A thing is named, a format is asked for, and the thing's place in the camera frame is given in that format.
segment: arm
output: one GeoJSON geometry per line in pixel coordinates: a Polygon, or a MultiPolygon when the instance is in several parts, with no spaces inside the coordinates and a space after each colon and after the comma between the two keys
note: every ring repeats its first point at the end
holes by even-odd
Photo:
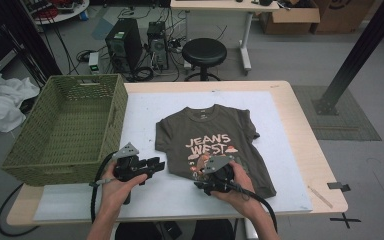
{"type": "MultiPolygon", "coordinates": [[[[242,166],[234,161],[231,161],[229,164],[233,167],[235,182],[239,183],[242,188],[255,192],[251,179],[243,170],[242,166]]],[[[240,214],[248,218],[257,231],[260,240],[280,239],[274,229],[273,221],[257,200],[244,198],[242,193],[236,191],[230,191],[228,193],[213,191],[211,195],[230,203],[240,214]]]]}
{"type": "MultiPolygon", "coordinates": [[[[102,179],[114,178],[113,171],[115,165],[115,162],[112,162],[110,165],[108,165],[108,169],[102,176],[102,179]]],[[[90,229],[87,239],[110,239],[111,231],[115,220],[120,213],[121,205],[126,200],[130,190],[132,190],[132,188],[139,183],[145,181],[146,178],[146,174],[142,174],[128,182],[113,180],[103,185],[101,207],[99,209],[98,215],[96,216],[95,222],[90,229]]]]}

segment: white mat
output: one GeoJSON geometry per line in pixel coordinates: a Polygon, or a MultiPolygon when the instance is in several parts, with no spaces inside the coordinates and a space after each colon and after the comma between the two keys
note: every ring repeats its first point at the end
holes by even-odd
{"type": "MultiPolygon", "coordinates": [[[[131,142],[140,151],[141,159],[158,156],[166,161],[165,153],[154,150],[155,123],[186,106],[207,108],[215,103],[250,110],[251,119],[261,135],[254,140],[254,145],[263,156],[277,190],[276,197],[267,199],[274,211],[311,211],[310,199],[269,92],[131,93],[120,145],[131,142]]],[[[88,220],[91,192],[92,188],[87,184],[45,186],[34,220],[88,220]]],[[[239,215],[230,205],[208,197],[195,187],[192,180],[169,174],[165,169],[132,191],[131,203],[122,207],[119,218],[232,216],[239,215]]]]}

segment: table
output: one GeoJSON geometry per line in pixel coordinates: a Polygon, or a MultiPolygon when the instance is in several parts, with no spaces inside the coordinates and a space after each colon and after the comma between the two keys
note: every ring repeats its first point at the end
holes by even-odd
{"type": "Polygon", "coordinates": [[[80,13],[85,11],[88,6],[89,6],[89,0],[83,0],[82,4],[77,4],[74,7],[74,11],[72,13],[58,14],[53,19],[42,19],[42,20],[33,19],[33,20],[34,20],[34,23],[36,23],[37,25],[46,25],[46,24],[61,22],[61,21],[70,19],[72,17],[78,16],[80,13]]]}
{"type": "MultiPolygon", "coordinates": [[[[254,13],[261,12],[273,12],[279,9],[279,6],[276,1],[273,1],[269,6],[261,6],[258,4],[251,3],[251,0],[244,0],[243,2],[236,2],[235,0],[226,0],[226,1],[171,1],[171,8],[178,10],[186,10],[186,39],[189,40],[188,35],[188,11],[197,10],[217,10],[217,11],[236,11],[236,12],[245,12],[245,28],[243,32],[242,40],[239,41],[239,49],[241,51],[242,63],[244,66],[245,74],[248,74],[251,71],[251,62],[249,60],[247,43],[249,29],[251,27],[252,16],[254,13]]],[[[190,64],[185,61],[185,67],[190,69],[190,64]]]]}
{"type": "MultiPolygon", "coordinates": [[[[330,190],[329,182],[336,182],[310,125],[286,81],[224,81],[177,83],[126,83],[128,93],[269,91],[278,110],[290,147],[313,205],[313,213],[345,212],[348,204],[340,189],[330,190]]],[[[10,225],[37,225],[33,221],[43,187],[24,185],[12,206],[7,222],[10,225]]]]}

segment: black stool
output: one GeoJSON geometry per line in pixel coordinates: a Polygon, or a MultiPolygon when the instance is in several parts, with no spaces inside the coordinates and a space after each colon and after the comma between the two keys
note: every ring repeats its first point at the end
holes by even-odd
{"type": "Polygon", "coordinates": [[[201,68],[199,73],[194,73],[186,77],[185,81],[200,75],[201,81],[209,81],[208,77],[213,77],[220,81],[214,74],[208,73],[209,67],[221,64],[227,56],[226,47],[219,41],[211,38],[197,38],[187,42],[182,49],[182,56],[185,61],[201,68]]]}

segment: graphic print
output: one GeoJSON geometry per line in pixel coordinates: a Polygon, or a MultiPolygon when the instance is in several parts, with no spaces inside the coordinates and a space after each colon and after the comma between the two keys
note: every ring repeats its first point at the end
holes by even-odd
{"type": "Polygon", "coordinates": [[[188,164],[195,180],[199,180],[203,175],[201,169],[205,168],[211,156],[222,156],[238,152],[231,145],[231,138],[228,134],[205,135],[199,138],[192,138],[185,147],[190,149],[191,154],[188,156],[188,164]]]}

